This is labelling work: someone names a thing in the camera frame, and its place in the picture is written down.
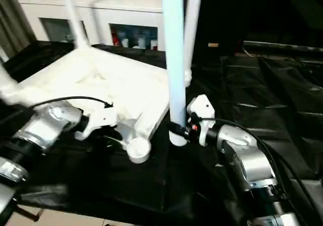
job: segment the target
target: curtain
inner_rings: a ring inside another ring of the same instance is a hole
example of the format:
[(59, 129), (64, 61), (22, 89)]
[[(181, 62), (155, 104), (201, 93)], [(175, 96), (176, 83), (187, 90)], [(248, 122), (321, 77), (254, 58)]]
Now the curtain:
[(10, 58), (35, 41), (18, 0), (0, 0), (0, 46)]

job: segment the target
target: light blue pole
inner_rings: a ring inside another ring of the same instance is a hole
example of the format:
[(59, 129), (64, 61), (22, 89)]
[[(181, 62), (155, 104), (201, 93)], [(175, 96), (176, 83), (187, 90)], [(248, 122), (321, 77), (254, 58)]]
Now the light blue pole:
[[(171, 121), (184, 127), (186, 125), (186, 100), (183, 0), (163, 0), (163, 14)], [(184, 138), (172, 132), (170, 132), (170, 141), (177, 146), (186, 144)]]

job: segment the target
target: floor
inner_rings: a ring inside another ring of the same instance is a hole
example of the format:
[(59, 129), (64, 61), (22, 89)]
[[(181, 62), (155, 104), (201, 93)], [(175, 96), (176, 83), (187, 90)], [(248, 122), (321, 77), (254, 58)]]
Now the floor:
[[(35, 207), (26, 207), (20, 206), (25, 210), (32, 212), (33, 214), (37, 214), (40, 210)], [(133, 226), (133, 224), (123, 223), (123, 222), (115, 222), (107, 219), (96, 218), (96, 217), (87, 217), (77, 214), (58, 212), (52, 210), (45, 210), (41, 215), (39, 221), (33, 222), (30, 219), (27, 219), (17, 213), (14, 213), (6, 226), (105, 226), (105, 225), (114, 225), (114, 226)]]

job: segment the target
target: glass cabinet door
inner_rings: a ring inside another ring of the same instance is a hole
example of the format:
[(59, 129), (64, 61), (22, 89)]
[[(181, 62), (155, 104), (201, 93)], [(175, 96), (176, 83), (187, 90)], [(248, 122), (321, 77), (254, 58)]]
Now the glass cabinet door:
[(114, 46), (140, 49), (158, 49), (157, 27), (110, 24)]
[[(74, 37), (70, 28), (69, 22), (66, 19), (54, 19), (54, 18), (39, 18), (50, 41), (58, 42), (73, 42)], [(83, 21), (81, 21), (84, 32), (85, 27)]]

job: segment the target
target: black plastic sheet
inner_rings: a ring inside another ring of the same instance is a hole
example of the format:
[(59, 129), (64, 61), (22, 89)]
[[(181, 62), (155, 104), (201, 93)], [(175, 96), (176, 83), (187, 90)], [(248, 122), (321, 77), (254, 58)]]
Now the black plastic sheet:
[[(163, 52), (97, 47), (166, 67)], [(39, 42), (6, 63), (6, 69), (20, 81), (72, 48)], [(323, 212), (323, 69), (224, 57), (200, 61), (192, 72), (187, 102), (206, 94), (216, 117), (237, 121), (266, 141), (290, 163)], [(2, 115), (8, 110), (1, 106)], [(101, 140), (79, 142), (63, 136), (31, 175), (22, 204), (142, 225), (239, 225), (246, 212), (225, 169), (215, 166), (219, 162), (215, 148), (171, 145), (168, 120), (166, 115), (152, 138), (151, 157), (144, 164), (133, 164), (125, 151), (106, 148)], [(8, 123), (2, 131), (9, 132), (1, 136), (14, 132), (22, 121)], [(288, 188), (307, 224), (318, 225), (297, 183), (292, 180)]]

